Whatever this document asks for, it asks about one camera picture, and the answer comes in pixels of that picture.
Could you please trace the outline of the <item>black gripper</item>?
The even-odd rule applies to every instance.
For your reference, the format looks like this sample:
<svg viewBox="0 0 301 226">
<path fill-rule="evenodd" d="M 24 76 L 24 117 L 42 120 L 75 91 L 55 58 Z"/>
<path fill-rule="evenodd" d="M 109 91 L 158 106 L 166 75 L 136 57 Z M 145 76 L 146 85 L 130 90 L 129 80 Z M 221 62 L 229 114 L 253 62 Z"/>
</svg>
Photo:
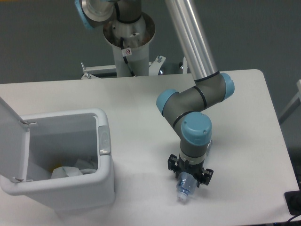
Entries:
<svg viewBox="0 0 301 226">
<path fill-rule="evenodd" d="M 184 153 L 179 154 L 179 158 L 171 154 L 167 160 L 167 166 L 170 171 L 175 173 L 178 179 L 182 172 L 191 174 L 197 180 L 197 187 L 200 185 L 209 185 L 214 171 L 212 169 L 204 169 L 203 164 L 205 154 L 200 157 L 189 157 Z"/>
</svg>

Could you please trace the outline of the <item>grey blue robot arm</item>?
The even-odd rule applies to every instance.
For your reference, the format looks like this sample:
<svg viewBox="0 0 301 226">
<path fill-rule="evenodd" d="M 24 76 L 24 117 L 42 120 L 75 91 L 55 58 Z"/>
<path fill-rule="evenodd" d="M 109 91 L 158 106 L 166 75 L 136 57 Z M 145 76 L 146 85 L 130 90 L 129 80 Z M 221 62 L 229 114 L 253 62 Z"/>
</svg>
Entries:
<svg viewBox="0 0 301 226">
<path fill-rule="evenodd" d="M 149 44 L 155 25 L 143 13 L 139 0 L 77 0 L 75 6 L 86 28 L 103 27 L 113 49 L 118 77 L 150 75 Z M 180 138 L 180 153 L 169 157 L 168 169 L 177 176 L 187 173 L 198 185 L 208 185 L 213 171 L 204 169 L 203 164 L 212 124 L 202 111 L 229 98 L 235 85 L 215 65 L 194 2 L 168 0 L 166 6 L 195 82 L 183 92 L 168 89 L 156 101 Z"/>
</svg>

